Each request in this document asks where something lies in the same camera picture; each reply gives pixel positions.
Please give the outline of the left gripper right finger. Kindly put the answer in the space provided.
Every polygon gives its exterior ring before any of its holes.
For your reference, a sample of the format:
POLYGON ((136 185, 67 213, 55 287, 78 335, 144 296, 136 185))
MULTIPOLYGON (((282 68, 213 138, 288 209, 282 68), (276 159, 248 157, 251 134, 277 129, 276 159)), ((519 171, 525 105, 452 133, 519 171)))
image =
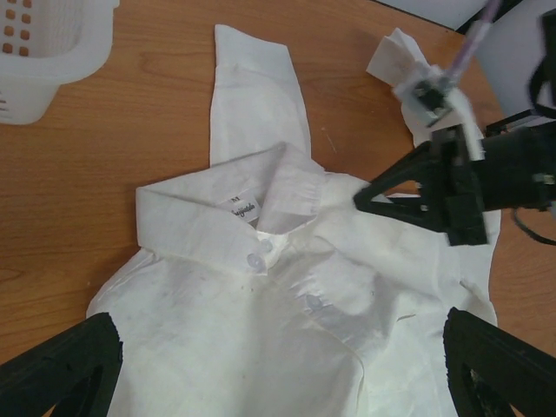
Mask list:
POLYGON ((555 358, 457 308, 443 331, 447 384, 459 416, 554 416, 555 358))

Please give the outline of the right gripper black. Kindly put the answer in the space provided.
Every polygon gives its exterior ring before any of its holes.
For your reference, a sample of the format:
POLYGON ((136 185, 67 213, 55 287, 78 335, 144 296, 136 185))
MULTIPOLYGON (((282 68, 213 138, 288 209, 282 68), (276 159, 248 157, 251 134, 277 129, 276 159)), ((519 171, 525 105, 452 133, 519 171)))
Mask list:
POLYGON ((460 125, 436 130, 425 142, 375 177, 354 196, 361 212, 446 235, 455 246, 488 243, 484 202, 460 125), (427 180, 428 202, 418 196, 385 197, 403 182, 427 180))

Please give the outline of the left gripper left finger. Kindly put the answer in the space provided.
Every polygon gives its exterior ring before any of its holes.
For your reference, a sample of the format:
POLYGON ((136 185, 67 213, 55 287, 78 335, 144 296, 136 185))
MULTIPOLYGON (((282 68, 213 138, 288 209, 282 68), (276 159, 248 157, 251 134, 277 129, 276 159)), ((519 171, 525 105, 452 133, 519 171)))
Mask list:
POLYGON ((1 365, 1 415, 106 416, 122 363, 114 322, 94 314, 1 365))

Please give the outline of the white button-up shirt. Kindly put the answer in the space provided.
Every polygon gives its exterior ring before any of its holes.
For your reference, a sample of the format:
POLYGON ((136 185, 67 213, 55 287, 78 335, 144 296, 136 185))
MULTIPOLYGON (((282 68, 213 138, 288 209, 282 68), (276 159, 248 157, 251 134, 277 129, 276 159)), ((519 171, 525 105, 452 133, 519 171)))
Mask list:
POLYGON ((488 242, 358 211, 310 155, 282 44, 215 26, 210 166, 136 191, 139 252, 92 299, 123 343, 112 416, 452 416, 450 308, 489 322, 488 242))

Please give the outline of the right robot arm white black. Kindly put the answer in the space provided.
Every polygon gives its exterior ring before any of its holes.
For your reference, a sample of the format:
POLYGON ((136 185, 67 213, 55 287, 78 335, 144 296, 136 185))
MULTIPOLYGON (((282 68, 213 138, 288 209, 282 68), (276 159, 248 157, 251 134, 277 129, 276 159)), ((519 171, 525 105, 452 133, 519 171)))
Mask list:
POLYGON ((442 233, 452 246, 488 243, 485 214, 511 209, 514 223, 546 245, 518 217, 519 209, 555 210, 555 108, 539 103, 544 85, 555 85, 555 12, 540 17, 545 55, 533 72, 528 94, 533 112, 547 121, 506 130, 474 129, 472 113, 456 101, 456 87, 487 34, 496 1, 486 5, 451 67, 440 73, 418 64, 394 93, 432 131, 397 163, 354 196, 361 212, 442 233))

